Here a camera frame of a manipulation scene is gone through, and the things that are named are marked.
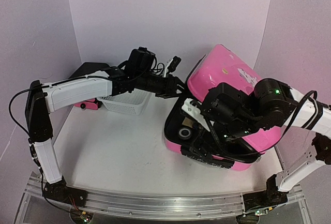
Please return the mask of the white plastic mesh basket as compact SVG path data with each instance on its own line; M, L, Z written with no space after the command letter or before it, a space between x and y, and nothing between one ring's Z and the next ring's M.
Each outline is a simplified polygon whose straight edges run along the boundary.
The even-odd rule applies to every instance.
M97 97L109 111L140 115L147 106L151 93L135 89L131 93L116 96Z

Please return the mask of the pink hard-shell suitcase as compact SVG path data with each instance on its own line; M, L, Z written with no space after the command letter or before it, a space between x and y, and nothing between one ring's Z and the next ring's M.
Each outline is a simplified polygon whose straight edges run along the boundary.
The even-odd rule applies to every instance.
M166 147L199 162L243 171L281 138L276 111L260 106L259 86L280 96L225 46L218 44L187 77L187 94L164 125Z

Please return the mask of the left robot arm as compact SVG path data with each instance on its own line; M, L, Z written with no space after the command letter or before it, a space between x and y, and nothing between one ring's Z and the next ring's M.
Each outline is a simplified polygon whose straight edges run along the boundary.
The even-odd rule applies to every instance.
M184 83L171 73L181 62L177 56L157 69L157 59L147 48L133 49L128 60L118 67L104 63L84 63L75 76L59 82L42 84L36 80L25 90L25 105L29 150L46 184L42 196L72 206L83 207L87 191L67 186L53 147L53 127L50 113L90 99L131 93L134 89L154 93L164 99L179 97Z

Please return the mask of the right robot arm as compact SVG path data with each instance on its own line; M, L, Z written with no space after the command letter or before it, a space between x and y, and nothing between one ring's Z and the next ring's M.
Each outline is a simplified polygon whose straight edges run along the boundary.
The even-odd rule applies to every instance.
M330 164L330 106L317 95L271 78L258 82L250 94L227 83L208 91L201 113L222 157L251 162L285 142L300 151L264 190L243 196L247 212L285 203L297 183Z

